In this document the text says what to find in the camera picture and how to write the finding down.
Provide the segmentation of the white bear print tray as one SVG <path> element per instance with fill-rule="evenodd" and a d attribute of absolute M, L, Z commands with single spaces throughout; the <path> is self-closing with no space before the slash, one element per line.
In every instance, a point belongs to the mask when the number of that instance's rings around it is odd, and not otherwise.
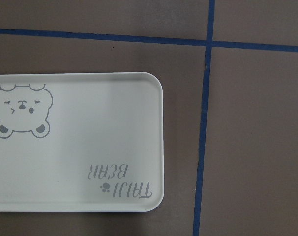
<path fill-rule="evenodd" d="M 163 197 L 155 76 L 0 75 L 0 212 L 147 212 Z"/>

